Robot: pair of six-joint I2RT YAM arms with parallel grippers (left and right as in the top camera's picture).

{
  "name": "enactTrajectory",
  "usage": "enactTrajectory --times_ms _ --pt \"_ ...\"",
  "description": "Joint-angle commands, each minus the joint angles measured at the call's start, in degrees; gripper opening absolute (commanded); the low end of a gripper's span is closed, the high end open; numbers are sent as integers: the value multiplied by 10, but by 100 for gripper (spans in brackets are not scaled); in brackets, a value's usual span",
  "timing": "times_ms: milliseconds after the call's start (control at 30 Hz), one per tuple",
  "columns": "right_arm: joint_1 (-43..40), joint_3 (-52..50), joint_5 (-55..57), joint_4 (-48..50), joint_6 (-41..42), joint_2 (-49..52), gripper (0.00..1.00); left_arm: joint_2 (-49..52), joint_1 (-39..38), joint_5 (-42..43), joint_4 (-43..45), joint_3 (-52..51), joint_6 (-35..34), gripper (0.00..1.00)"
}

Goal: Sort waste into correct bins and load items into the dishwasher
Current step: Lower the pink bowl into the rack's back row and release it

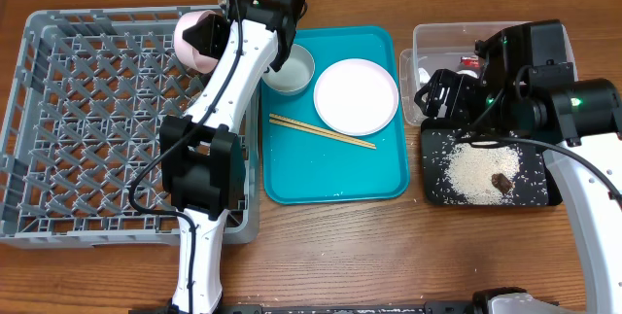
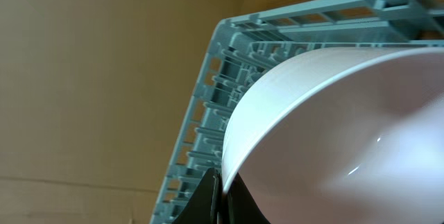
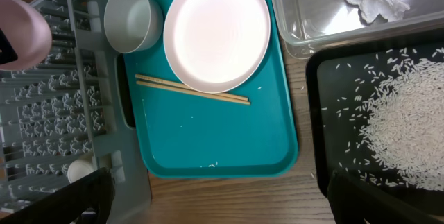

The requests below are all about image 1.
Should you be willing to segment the pink bowl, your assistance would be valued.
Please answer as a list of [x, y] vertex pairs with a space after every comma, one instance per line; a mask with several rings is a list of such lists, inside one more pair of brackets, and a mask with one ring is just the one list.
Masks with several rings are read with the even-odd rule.
[[219, 57], [205, 51], [211, 45], [210, 37], [203, 37], [202, 31], [219, 15], [212, 10], [190, 12], [182, 15], [174, 30], [174, 52], [185, 66], [206, 74], [212, 72]]

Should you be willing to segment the white tissue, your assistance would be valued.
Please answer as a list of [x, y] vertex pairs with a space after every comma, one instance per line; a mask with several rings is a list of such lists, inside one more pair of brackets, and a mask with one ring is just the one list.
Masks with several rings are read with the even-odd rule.
[[422, 68], [422, 67], [418, 68], [418, 72], [419, 72], [419, 85], [420, 87], [423, 87], [430, 81], [431, 75], [428, 73], [428, 71], [425, 68]]

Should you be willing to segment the red snack wrapper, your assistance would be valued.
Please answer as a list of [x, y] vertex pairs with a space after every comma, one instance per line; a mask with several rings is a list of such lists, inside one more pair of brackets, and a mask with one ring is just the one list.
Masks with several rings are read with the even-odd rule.
[[460, 59], [460, 68], [479, 69], [482, 66], [482, 59], [477, 55], [462, 56]]

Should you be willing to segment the pile of white rice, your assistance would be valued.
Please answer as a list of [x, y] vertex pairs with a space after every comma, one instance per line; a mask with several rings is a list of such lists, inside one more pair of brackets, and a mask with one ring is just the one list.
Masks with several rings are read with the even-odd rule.
[[[514, 189], [513, 179], [520, 172], [521, 155], [516, 146], [477, 149], [470, 144], [456, 144], [444, 158], [447, 167], [443, 182], [460, 204], [507, 204]], [[510, 182], [508, 192], [493, 184], [494, 175], [502, 175]]]

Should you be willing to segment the grey bowl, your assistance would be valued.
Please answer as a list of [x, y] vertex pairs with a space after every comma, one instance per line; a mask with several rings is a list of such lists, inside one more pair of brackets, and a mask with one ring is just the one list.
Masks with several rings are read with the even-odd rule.
[[309, 85], [315, 73], [315, 60], [303, 46], [294, 44], [289, 58], [279, 71], [268, 69], [263, 82], [281, 95], [297, 95]]

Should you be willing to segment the brown food scrap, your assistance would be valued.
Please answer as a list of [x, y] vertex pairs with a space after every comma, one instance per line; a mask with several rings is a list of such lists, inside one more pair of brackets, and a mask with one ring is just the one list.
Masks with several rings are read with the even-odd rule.
[[502, 173], [493, 174], [491, 184], [502, 194], [509, 194], [514, 187], [513, 183]]

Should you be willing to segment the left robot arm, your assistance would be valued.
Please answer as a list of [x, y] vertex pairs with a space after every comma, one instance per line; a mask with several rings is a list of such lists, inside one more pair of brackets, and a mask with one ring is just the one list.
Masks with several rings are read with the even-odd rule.
[[264, 73], [290, 56], [305, 0], [221, 0], [225, 11], [180, 17], [174, 48], [207, 85], [180, 117], [159, 129], [162, 184], [178, 219], [180, 264], [171, 306], [212, 313], [223, 297], [221, 253], [229, 212], [244, 195], [240, 125]]

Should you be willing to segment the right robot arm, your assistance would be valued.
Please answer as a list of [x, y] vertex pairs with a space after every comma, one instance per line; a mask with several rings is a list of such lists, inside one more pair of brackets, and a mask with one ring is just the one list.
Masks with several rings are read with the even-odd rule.
[[621, 97], [578, 81], [556, 19], [506, 27], [475, 44], [477, 78], [439, 69], [415, 94], [423, 129], [478, 151], [535, 148], [567, 208], [590, 313], [621, 310]]

